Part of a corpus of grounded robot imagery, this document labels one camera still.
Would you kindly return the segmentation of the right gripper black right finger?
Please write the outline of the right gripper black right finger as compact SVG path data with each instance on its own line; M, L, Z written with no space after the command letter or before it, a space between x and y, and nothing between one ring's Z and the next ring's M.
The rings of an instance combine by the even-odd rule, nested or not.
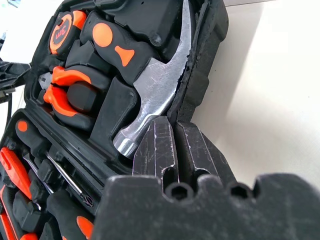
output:
M213 175L223 186L236 178L222 152L191 122L174 126L178 174L183 183L196 187L201 175Z

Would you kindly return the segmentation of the black orange utility knife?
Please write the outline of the black orange utility knife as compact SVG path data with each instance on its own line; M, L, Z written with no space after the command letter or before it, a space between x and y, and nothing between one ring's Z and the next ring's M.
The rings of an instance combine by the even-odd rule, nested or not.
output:
M23 233L22 236L13 230L10 219L6 213L0 214L0 226L3 227L3 237L6 237L6 240L38 240L38 237L35 233Z

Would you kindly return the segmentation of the black handled thin screwdriver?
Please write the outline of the black handled thin screwdriver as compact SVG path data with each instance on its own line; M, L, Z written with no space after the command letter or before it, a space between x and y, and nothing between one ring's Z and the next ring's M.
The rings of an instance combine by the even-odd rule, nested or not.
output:
M57 171L62 175L69 186L76 192L82 202L92 208L94 206L93 199L87 194L87 192L80 187L74 179L65 171L65 169L57 163L49 154L47 149L50 146L50 142L40 134L39 130L32 122L26 119L20 119L15 125L16 134L19 139L30 148L31 154L36 158L47 158Z

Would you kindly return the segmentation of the orange black handled pliers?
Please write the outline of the orange black handled pliers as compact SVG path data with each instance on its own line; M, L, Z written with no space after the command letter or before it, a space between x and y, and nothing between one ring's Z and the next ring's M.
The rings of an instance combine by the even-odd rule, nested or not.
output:
M40 75L38 82L45 90L44 102L62 123L89 132L96 121L99 97L109 90L112 80L97 69L74 65L55 66Z

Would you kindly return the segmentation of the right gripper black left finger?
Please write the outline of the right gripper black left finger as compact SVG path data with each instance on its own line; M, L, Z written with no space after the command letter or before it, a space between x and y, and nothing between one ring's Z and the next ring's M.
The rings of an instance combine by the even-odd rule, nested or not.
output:
M134 154L132 175L157 177L163 187L180 181L174 131L167 117L151 121Z

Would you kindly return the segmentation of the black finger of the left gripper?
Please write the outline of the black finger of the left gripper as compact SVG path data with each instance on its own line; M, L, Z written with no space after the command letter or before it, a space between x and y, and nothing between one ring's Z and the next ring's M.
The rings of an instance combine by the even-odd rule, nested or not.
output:
M28 63L7 62L0 58L0 77L16 77L31 68Z
M25 84L24 77L21 76L0 76L0 102L8 102L9 94L16 91L17 87Z

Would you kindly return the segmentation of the small orange precision knife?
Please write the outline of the small orange precision knife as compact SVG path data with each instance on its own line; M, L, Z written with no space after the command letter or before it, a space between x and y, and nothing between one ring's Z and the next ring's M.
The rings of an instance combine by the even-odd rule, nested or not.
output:
M8 147L3 147L0 150L0 163L14 185L17 186L26 197L32 200L30 191L31 180L24 165L15 152Z

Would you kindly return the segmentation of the black orange handled screwdriver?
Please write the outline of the black orange handled screwdriver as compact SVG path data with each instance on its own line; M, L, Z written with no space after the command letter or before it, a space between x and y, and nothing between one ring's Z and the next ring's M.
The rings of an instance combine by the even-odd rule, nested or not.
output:
M91 240L94 224L86 211L73 202L67 191L53 191L47 183L41 183L49 193L47 211L55 217L62 240Z

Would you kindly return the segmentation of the orange black tape measure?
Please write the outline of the orange black tape measure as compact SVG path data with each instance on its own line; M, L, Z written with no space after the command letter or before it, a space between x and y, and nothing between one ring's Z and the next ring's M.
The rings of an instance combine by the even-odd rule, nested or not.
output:
M87 15L84 11L60 12L52 28L48 47L52 55L66 59L75 40L85 24Z

